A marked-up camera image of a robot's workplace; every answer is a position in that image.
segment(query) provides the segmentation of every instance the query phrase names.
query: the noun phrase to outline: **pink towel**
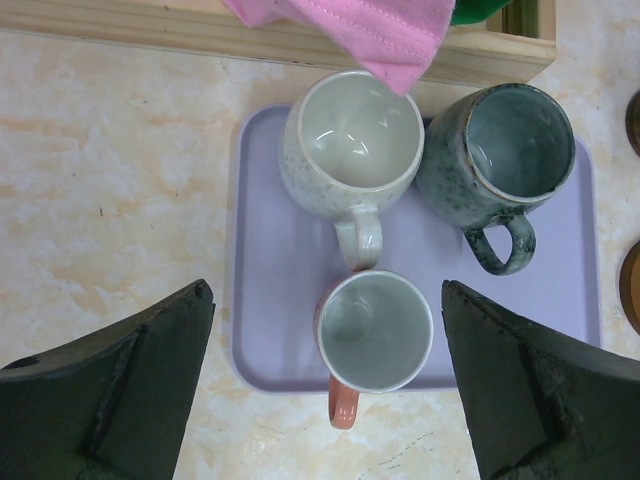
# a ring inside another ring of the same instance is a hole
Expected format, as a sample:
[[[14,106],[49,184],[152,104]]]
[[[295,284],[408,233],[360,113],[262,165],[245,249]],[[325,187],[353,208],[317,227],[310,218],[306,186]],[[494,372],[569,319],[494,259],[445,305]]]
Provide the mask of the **pink towel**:
[[[316,26],[392,91],[406,94],[427,70],[455,0],[225,0],[245,25],[280,18]]]

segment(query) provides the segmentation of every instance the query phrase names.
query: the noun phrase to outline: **wooden shelf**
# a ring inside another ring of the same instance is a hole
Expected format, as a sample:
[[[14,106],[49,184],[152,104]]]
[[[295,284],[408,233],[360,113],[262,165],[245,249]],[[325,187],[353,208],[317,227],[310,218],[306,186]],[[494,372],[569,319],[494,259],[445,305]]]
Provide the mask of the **wooden shelf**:
[[[355,66],[314,28],[289,21],[247,28],[221,0],[0,0],[0,28],[337,69]],[[509,29],[530,36],[505,33]],[[516,0],[480,28],[450,27],[425,77],[478,86],[526,82],[555,56],[554,0]]]

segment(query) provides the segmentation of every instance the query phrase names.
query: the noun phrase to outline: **green speckled mug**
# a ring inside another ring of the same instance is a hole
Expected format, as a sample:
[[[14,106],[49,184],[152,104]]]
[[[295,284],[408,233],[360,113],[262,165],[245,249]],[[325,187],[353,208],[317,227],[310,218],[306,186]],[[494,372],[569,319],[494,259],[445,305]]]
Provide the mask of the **green speckled mug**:
[[[536,237],[525,213],[551,198],[573,168],[566,114],[530,85],[507,83],[459,100],[433,119],[416,176],[427,204],[460,227],[480,265],[494,275],[522,270]],[[502,262],[484,229],[503,225],[512,249]]]

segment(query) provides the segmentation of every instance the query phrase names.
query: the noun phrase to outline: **purple tray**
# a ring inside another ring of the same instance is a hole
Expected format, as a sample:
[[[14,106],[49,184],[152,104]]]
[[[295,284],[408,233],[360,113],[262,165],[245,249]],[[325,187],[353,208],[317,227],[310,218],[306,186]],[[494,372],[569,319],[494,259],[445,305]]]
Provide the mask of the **purple tray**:
[[[288,196],[277,145],[289,111],[255,113],[240,134],[231,359],[238,376],[265,393],[326,392],[329,373],[316,348],[313,311],[325,290],[349,274],[331,223]],[[424,369],[403,390],[456,386],[440,305],[443,280],[460,280],[505,307],[600,346],[600,288],[591,158],[576,139],[565,187],[528,217],[538,240],[531,263],[506,277],[486,273],[462,232],[432,214],[415,185],[381,215],[384,253],[378,268],[413,281],[434,316]],[[487,230],[498,254],[506,229]]]

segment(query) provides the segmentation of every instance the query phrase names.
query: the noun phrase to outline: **mug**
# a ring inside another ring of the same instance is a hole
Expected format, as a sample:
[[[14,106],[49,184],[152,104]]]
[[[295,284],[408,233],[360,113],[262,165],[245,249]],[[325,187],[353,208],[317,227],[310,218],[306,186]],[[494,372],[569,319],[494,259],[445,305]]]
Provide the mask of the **mug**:
[[[347,265],[363,270],[382,254],[378,213],[414,179],[423,147],[411,97],[395,95],[368,72],[340,72],[294,104],[278,163],[291,197],[333,222]]]
[[[360,392],[397,390],[422,370],[433,342],[433,319],[409,280],[365,270],[318,302],[314,334],[330,372],[329,420],[346,430],[355,422]]]
[[[536,236],[525,213],[551,198],[573,169],[566,114],[530,85],[507,83],[459,100],[427,127],[416,176],[428,205],[460,227],[480,265],[494,275],[522,270]],[[503,225],[511,254],[502,262],[484,228]]]

